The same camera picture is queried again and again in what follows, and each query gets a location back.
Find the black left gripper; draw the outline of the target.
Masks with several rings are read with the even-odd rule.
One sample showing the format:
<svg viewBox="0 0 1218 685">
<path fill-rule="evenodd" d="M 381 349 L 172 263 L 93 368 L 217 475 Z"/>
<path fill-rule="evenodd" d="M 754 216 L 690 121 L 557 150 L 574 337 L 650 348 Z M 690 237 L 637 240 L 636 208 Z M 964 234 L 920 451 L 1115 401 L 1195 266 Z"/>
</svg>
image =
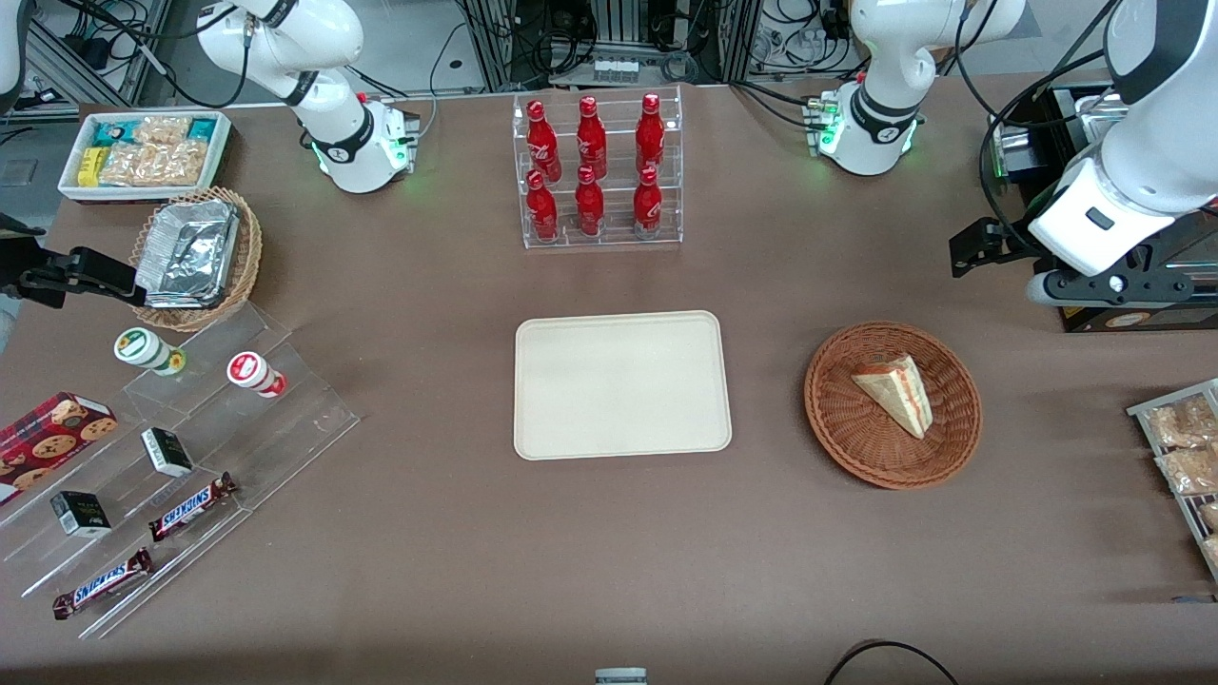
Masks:
<svg viewBox="0 0 1218 685">
<path fill-rule="evenodd" d="M 1030 221 L 1000 223 L 991 217 L 974 219 L 949 239 L 950 269 L 961 279 L 982 264 L 1009 264 L 1043 258 L 1043 245 L 1030 234 Z"/>
</svg>

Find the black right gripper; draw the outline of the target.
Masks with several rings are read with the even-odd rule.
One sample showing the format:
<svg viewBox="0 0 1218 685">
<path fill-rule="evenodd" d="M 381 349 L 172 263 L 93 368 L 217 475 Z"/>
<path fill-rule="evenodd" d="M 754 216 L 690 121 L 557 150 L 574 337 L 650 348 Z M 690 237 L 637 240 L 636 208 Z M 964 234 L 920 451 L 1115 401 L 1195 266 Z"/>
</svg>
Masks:
<svg viewBox="0 0 1218 685">
<path fill-rule="evenodd" d="M 91 247 L 57 254 L 43 247 L 44 228 L 1 215 L 1 290 L 17 300 L 48 308 L 65 307 L 67 290 L 96 294 L 119 301 L 143 301 L 147 291 L 138 285 L 138 271 Z"/>
</svg>

